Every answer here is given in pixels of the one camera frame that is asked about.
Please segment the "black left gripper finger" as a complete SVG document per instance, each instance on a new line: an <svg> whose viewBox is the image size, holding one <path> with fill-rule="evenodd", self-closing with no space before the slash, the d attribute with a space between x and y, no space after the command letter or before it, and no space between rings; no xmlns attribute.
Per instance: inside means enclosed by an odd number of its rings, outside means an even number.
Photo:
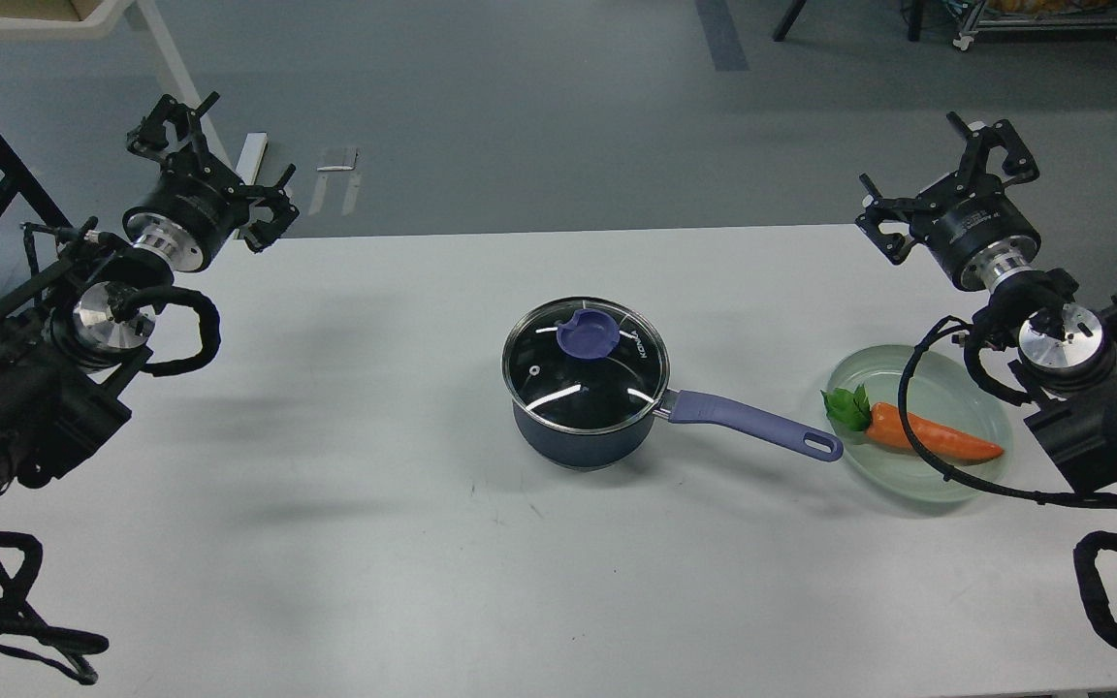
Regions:
<svg viewBox="0 0 1117 698"><path fill-rule="evenodd" d="M297 165L289 164L273 185L240 187L247 213L240 226L240 238L252 254L261 254L279 241L299 217L299 209L287 193L288 182L296 172Z"/></svg>
<svg viewBox="0 0 1117 698"><path fill-rule="evenodd" d="M195 159L198 168L207 168L214 160L201 119L213 108L220 93L211 92L198 107L163 94L139 127L127 133L128 154L141 156L159 165L170 159L187 154Z"/></svg>

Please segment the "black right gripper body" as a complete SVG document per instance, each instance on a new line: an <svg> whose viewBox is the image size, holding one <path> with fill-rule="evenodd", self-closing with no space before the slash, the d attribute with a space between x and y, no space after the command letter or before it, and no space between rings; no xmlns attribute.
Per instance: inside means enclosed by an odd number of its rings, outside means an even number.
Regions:
<svg viewBox="0 0 1117 698"><path fill-rule="evenodd" d="M1040 250L1040 235L1011 201L1006 184L930 187L918 195L914 238L930 250L960 291L989 290L981 270L990 258L1016 255L1029 265Z"/></svg>

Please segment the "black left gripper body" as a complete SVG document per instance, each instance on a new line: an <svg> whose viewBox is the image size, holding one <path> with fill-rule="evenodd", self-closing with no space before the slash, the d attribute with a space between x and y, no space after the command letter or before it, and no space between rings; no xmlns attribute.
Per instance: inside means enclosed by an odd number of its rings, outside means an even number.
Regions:
<svg viewBox="0 0 1117 698"><path fill-rule="evenodd" d="M176 272L201 272L235 230L248 224L248 200L236 194L239 187L242 178L222 162L168 160L121 224L133 241L162 238L161 254Z"/></svg>

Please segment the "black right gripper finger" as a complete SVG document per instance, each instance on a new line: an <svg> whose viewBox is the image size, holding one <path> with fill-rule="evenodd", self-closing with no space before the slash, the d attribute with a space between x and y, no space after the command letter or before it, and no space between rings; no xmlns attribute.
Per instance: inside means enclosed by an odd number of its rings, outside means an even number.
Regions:
<svg viewBox="0 0 1117 698"><path fill-rule="evenodd" d="M958 193L971 194L973 187L978 184L992 184L997 190L1030 184L1040 176L1040 168L1032 151L1024 145L1010 119L975 125L962 119L956 111L949 111L945 119L965 142L965 150L953 174ZM1001 174L992 174L989 172L989 160L997 150L1003 156L999 164Z"/></svg>
<svg viewBox="0 0 1117 698"><path fill-rule="evenodd" d="M855 224L887 261L903 265L916 246L930 250L928 224L937 211L937 200L925 194L905 198L887 198L869 174L861 173L859 182L865 187L863 212L855 218Z"/></svg>

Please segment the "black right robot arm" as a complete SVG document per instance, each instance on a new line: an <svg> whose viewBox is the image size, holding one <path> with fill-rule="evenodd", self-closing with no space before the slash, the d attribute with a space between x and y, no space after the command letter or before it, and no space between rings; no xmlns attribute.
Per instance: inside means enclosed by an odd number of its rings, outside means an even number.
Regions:
<svg viewBox="0 0 1117 698"><path fill-rule="evenodd" d="M1061 269L1039 270L1040 235L1008 198L1009 187L1037 180L1032 151L1009 119L968 123L945 116L962 138L960 163L913 197L887 198L860 176L865 210L855 224L892 265L926 248L960 291L985 291L971 321L945 317L911 348L897 384L904 440L945 481L1038 505L1117 511L1117 295L1092 310L1076 300L1077 283ZM968 377L1014 407L1035 407L1029 432L1069 485L1067 493L1024 491L960 471L914 428L911 377L937 340L953 337ZM1117 619L1098 567L1117 554L1117 533L1095 530L1075 545L1085 615L1117 650Z"/></svg>

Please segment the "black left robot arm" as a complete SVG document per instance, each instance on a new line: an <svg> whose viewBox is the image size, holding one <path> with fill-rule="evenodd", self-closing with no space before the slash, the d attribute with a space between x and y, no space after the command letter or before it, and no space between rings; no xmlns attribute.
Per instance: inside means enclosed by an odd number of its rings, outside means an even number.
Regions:
<svg viewBox="0 0 1117 698"><path fill-rule="evenodd" d="M176 286L181 272L203 272L227 239L239 235L262 252L297 220L287 187L252 184L216 156L199 106L161 97L128 133L130 154L154 162L159 176L121 220L121 235L84 224L22 226L26 257L34 237L50 236L56 261L32 266L26 283L0 298L0 496L12 485L40 488L97 455L127 424L121 393L130 381L190 374L216 358L220 312L204 293ZM42 543L0 530L0 653L36 661L4 646L4 635L57 650L48 666L77 683L98 680L90 654L106 637L45 622L28 602Z"/></svg>

